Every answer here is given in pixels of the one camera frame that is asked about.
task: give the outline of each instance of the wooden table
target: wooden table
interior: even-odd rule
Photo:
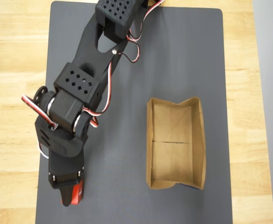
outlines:
[[[20,98],[33,96],[45,83],[51,2],[0,0],[0,224],[35,223],[37,115]],[[164,5],[222,10],[233,221],[273,223],[251,0],[166,0]]]

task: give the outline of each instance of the wood grain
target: wood grain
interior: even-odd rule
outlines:
[[[36,114],[20,100],[45,82],[51,0],[0,0],[0,224],[34,223]],[[272,224],[273,200],[251,0],[166,0],[223,12],[233,222]]]

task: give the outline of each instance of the red white black wire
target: red white black wire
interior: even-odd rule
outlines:
[[[138,45],[137,41],[139,41],[141,39],[141,36],[142,36],[142,30],[143,30],[143,23],[146,19],[146,17],[149,15],[150,12],[152,12],[157,6],[159,6],[161,3],[163,3],[165,0],[160,0],[158,2],[156,2],[154,5],[152,5],[148,11],[145,13],[144,15],[144,18],[143,18],[143,21],[141,23],[141,30],[140,30],[140,34],[138,37],[134,37],[132,35],[132,32],[131,32],[131,29],[129,29],[129,32],[130,32],[130,37],[129,35],[126,35],[126,39],[129,41],[129,42],[132,42],[132,43],[135,43],[136,46],[137,46],[137,56],[134,60],[131,60],[127,54],[125,54],[124,52],[119,52],[118,54],[119,55],[124,55],[125,57],[127,57],[127,59],[131,62],[131,63],[135,63],[138,61],[139,57],[140,57],[140,53],[141,53],[141,50],[140,50],[140,46]]]

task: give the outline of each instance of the perforated bracket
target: perforated bracket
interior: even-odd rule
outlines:
[[[72,63],[66,64],[54,82],[54,86],[56,92],[63,89],[86,106],[90,105],[92,97],[99,97],[99,82]]]
[[[125,39],[141,5],[147,7],[148,0],[99,0],[95,15],[104,35],[115,43]]]

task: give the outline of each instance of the black 3d printed part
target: black 3d printed part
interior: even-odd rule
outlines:
[[[115,43],[125,39],[141,5],[147,7],[148,0],[99,0],[95,16],[104,35]]]

